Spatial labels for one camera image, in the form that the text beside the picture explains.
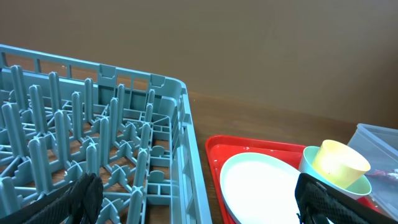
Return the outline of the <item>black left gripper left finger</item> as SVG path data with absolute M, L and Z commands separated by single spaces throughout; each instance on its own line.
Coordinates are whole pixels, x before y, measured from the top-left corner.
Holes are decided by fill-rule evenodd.
M 1 223 L 96 223 L 103 203 L 103 182 L 94 173 L 1 218 Z

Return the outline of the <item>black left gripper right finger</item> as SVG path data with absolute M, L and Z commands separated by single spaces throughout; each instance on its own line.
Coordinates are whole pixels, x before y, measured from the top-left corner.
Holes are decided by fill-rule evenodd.
M 397 224 L 306 173 L 298 177 L 295 200 L 300 223 Z

